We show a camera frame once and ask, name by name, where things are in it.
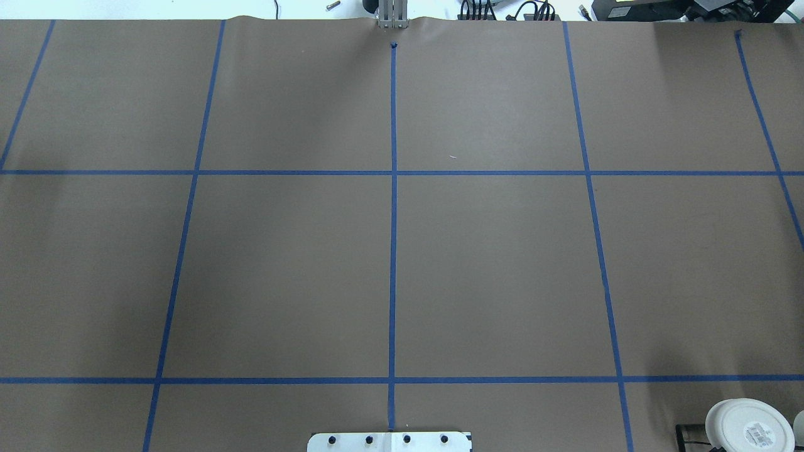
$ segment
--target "gray metal bracket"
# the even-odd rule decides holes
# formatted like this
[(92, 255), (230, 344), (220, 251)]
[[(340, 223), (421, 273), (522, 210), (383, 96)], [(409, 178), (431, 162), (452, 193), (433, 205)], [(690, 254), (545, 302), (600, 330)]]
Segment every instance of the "gray metal bracket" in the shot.
[(380, 28), (408, 28), (408, 0), (379, 0), (377, 25)]

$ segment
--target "black round object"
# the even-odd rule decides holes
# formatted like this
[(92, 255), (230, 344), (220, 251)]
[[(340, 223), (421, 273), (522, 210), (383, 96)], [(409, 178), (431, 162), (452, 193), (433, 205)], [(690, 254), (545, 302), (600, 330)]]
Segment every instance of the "black round object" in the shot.
[(379, 8), (379, 0), (363, 0), (363, 9), (374, 14)]

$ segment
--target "white circular object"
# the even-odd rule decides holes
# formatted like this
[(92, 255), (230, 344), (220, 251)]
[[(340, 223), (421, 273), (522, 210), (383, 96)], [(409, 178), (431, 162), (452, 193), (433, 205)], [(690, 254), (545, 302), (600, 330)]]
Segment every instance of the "white circular object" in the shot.
[(793, 429), (774, 407), (754, 399), (715, 404), (706, 416), (706, 436), (727, 452), (793, 452)]
[(796, 415), (793, 420), (793, 435), (796, 437), (796, 443), (804, 446), (804, 411)]

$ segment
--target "white metal bracket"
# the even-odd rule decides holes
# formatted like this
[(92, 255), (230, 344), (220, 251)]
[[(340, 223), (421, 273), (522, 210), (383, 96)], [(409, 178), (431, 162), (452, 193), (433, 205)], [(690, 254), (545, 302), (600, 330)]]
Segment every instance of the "white metal bracket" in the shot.
[(408, 28), (408, 0), (379, 0), (377, 25), (380, 28)]
[(472, 452), (472, 434), (463, 432), (387, 432), (315, 434), (307, 452)]

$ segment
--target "green cable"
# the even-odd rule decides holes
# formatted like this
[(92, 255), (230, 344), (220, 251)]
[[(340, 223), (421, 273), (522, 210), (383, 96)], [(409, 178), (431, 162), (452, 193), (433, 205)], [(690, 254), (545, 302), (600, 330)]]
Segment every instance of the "green cable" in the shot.
[(793, 12), (792, 12), (792, 11), (790, 11), (790, 10), (785, 10), (785, 14), (787, 14), (787, 15), (789, 15), (791, 18), (793, 18), (793, 20), (794, 20), (796, 23), (801, 23), (801, 22), (802, 22), (802, 20), (801, 20), (801, 19), (799, 19), (799, 18), (798, 18), (798, 16), (797, 16), (796, 14), (793, 14)]

